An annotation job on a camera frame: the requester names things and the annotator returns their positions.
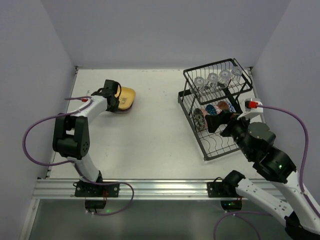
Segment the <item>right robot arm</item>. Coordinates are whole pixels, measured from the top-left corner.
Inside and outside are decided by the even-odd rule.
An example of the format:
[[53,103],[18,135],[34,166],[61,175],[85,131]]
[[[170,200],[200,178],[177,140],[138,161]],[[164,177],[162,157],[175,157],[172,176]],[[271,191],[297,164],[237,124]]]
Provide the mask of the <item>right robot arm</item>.
[[312,196],[303,193],[296,165],[285,152],[274,147],[276,135],[270,128],[228,110],[207,115],[205,120],[210,133],[225,125],[220,135],[234,140],[256,172],[275,186],[284,200],[259,188],[236,170],[222,180],[220,189],[228,195],[247,198],[264,209],[284,226],[291,239],[318,240],[320,217],[316,211],[320,206]]

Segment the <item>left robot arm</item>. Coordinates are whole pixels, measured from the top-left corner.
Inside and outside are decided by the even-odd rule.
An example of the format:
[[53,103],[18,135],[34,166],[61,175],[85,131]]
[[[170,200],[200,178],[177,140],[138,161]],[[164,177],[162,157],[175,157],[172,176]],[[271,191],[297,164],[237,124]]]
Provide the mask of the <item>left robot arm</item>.
[[89,154],[89,125],[103,112],[115,113],[121,93],[120,83],[107,79],[91,95],[71,97],[70,100],[80,100],[83,104],[74,113],[61,114],[55,119],[52,148],[73,165],[83,182],[102,185],[101,172]]

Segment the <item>pink floral-inside bowl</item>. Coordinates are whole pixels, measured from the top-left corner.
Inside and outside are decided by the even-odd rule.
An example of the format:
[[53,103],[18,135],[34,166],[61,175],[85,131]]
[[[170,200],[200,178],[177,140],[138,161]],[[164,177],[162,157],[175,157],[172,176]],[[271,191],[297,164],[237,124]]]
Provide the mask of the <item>pink floral-inside bowl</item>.
[[198,131],[203,131],[207,128],[207,122],[205,116],[207,111],[202,108],[196,108],[193,111],[193,122]]

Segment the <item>yellow panda plate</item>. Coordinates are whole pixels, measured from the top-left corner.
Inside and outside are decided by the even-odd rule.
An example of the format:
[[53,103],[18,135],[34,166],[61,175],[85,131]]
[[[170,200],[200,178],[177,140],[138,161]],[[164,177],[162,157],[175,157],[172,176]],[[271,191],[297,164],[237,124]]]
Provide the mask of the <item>yellow panda plate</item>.
[[129,87],[118,87],[118,91],[115,96],[119,97],[118,111],[127,111],[133,105],[136,97],[136,92]]

